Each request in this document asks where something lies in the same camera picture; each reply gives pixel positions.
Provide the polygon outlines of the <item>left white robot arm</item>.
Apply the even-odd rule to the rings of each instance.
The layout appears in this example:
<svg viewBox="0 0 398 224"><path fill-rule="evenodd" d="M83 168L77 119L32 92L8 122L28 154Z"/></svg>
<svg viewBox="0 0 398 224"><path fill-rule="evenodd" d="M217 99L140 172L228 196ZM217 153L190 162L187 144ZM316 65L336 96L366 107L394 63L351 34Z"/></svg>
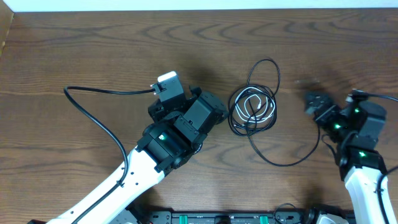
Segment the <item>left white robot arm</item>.
<svg viewBox="0 0 398 224"><path fill-rule="evenodd" d="M171 171L183 166L202 147L208 133L222 123L228 113L214 94L191 88L186 98L181 87L162 87L151 92L159 99L149 106L153 123L146 127L137 145L127 152L121 141L102 122L72 98L66 86L64 94L84 115L104 129L120 148L123 163L84 199L50 223L110 223L127 206Z"/></svg>

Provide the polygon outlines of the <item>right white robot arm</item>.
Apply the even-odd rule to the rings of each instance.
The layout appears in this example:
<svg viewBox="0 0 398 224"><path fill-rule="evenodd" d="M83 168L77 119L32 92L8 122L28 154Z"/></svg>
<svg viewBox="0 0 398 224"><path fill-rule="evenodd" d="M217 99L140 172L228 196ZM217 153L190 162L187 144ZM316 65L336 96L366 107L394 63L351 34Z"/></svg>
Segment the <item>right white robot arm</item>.
<svg viewBox="0 0 398 224"><path fill-rule="evenodd" d="M396 223L388 192L387 169L375 149L387 111L370 101L375 95L353 90L340 107L327 93L305 95L305 112L336 144L333 152L354 208L357 223Z"/></svg>

